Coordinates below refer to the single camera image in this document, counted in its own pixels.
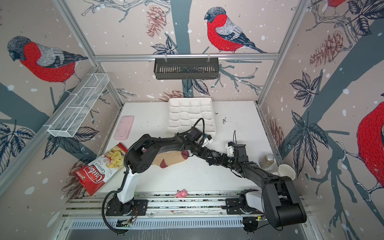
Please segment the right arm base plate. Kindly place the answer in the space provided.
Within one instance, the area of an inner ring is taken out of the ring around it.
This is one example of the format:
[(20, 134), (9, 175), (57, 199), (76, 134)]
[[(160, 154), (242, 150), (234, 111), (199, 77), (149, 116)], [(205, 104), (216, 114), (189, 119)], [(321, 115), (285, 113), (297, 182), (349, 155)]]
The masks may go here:
[(222, 209), (227, 215), (254, 215), (264, 214), (262, 192), (259, 190), (243, 190), (236, 198), (225, 200), (226, 205)]

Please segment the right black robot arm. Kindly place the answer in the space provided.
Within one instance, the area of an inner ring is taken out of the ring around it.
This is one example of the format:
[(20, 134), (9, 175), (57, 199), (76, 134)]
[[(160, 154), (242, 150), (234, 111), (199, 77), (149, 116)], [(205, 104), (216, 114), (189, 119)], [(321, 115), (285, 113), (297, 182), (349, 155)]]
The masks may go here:
[(279, 177), (261, 169), (249, 160), (246, 146), (235, 145), (233, 156), (203, 148), (201, 155), (209, 165), (222, 166), (235, 171), (261, 188), (263, 213), (274, 228), (302, 224), (307, 214), (293, 180)]

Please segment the black grey argyle sock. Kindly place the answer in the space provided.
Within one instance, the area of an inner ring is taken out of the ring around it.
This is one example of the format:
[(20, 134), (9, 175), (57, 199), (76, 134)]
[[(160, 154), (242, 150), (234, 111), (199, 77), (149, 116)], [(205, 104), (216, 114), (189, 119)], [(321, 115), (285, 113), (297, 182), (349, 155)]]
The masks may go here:
[(216, 156), (216, 157), (211, 157), (206, 160), (206, 162), (210, 166), (222, 166), (224, 168), (228, 168), (228, 156), (226, 154)]

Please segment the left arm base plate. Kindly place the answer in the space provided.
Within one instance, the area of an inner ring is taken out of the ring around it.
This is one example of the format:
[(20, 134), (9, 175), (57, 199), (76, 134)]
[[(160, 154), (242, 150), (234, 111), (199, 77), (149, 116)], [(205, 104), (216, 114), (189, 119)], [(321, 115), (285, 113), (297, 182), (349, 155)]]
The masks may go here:
[(148, 200), (131, 200), (122, 204), (118, 198), (113, 198), (107, 203), (106, 216), (145, 216)]

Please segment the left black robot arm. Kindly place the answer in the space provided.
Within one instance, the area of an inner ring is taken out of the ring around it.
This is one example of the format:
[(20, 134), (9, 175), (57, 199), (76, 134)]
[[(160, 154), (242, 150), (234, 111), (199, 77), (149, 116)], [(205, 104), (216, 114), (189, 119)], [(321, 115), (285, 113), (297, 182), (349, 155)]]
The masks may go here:
[(124, 158), (126, 171), (123, 182), (114, 193), (114, 198), (119, 200), (120, 207), (133, 200), (140, 174), (149, 169), (160, 153), (187, 150), (200, 159), (215, 163), (221, 153), (204, 147), (205, 138), (206, 135), (197, 128), (176, 133), (171, 138), (154, 138), (148, 134), (143, 135), (128, 149)]

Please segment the beige maroon striped sock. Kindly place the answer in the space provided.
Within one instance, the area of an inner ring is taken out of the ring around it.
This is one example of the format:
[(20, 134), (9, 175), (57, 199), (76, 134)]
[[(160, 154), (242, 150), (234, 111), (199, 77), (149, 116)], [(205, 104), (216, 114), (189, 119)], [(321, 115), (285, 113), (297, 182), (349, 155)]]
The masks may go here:
[(161, 153), (155, 157), (152, 165), (165, 169), (172, 165), (182, 163), (185, 160), (187, 160), (189, 157), (190, 157), (189, 151), (187, 150), (182, 152), (171, 151), (171, 152)]

